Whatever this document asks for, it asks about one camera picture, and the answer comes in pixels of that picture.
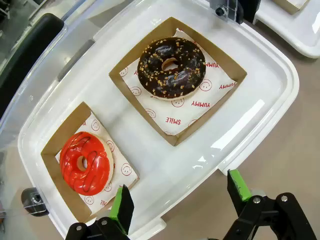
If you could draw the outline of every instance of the black handle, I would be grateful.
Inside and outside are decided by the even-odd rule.
[[[4,66],[0,72],[0,118],[32,66],[63,27],[60,18],[51,13],[44,14]]]

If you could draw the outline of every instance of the donut hole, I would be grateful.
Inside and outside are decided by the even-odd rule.
[[[87,159],[84,156],[78,157],[78,160],[76,161],[76,165],[80,171],[82,172],[86,171],[88,167]]]
[[[162,70],[163,71],[168,71],[168,70],[171,70],[171,69],[176,69],[178,67],[178,61],[175,57],[171,57],[171,58],[168,58],[166,60],[164,60],[164,62],[162,63]]]

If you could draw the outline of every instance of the donut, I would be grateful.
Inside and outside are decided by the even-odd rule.
[[[171,63],[174,69],[166,69]],[[200,48],[181,37],[168,37],[148,45],[140,57],[137,74],[141,85],[162,100],[183,98],[196,90],[206,74]]]
[[[60,153],[60,170],[64,181],[78,194],[100,193],[110,182],[114,160],[107,144],[91,133],[81,131],[64,144]]]

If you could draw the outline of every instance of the gray floor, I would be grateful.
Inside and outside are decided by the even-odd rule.
[[[12,0],[10,4],[10,19],[0,22],[0,64],[8,57],[12,47],[29,24],[29,16],[36,9],[25,0]]]

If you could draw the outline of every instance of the floor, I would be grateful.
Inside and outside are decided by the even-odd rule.
[[[291,59],[299,73],[300,90],[287,113],[238,169],[250,188],[263,189],[271,198],[283,192],[293,193],[316,236],[320,238],[320,60],[301,56],[267,27],[262,24],[258,27],[253,26]],[[5,156],[10,161],[6,162],[2,170],[5,173],[7,169],[15,169],[20,173],[19,176],[9,176],[11,185],[6,185],[12,189],[18,188],[18,191],[12,191],[10,198],[6,197],[11,199],[7,202],[10,209],[17,211],[10,213],[14,215],[20,213],[21,191],[31,186],[31,183],[22,169],[19,154],[12,152]],[[163,216],[167,227],[152,240],[223,239],[236,217],[227,192],[227,179],[220,172],[215,172]],[[0,239],[4,240],[62,239],[47,216],[8,217],[4,226],[5,234],[0,234]],[[270,229],[261,228],[255,239],[275,240],[276,237]]]
[[[12,47],[29,24],[29,15],[36,8],[24,0],[12,0],[10,4],[10,19],[0,21],[0,64],[8,57]]]

